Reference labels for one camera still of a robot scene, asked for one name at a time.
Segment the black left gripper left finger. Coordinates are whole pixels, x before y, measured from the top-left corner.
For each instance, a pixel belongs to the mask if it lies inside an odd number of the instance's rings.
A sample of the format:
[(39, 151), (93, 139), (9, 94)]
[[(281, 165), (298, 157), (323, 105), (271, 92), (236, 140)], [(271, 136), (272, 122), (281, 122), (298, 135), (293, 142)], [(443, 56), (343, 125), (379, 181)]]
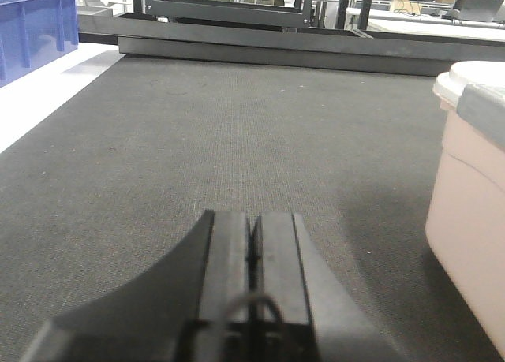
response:
[(157, 263), (116, 290), (47, 321), (23, 361), (175, 361), (249, 291), (249, 221), (206, 210)]

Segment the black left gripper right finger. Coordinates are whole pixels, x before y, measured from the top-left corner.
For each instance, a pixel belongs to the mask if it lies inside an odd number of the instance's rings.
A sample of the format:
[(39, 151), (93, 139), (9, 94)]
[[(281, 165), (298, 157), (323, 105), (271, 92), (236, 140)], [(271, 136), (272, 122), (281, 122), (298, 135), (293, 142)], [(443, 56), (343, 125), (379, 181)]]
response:
[(300, 214), (263, 213), (253, 235), (257, 287), (280, 310), (295, 360), (398, 360), (318, 252)]

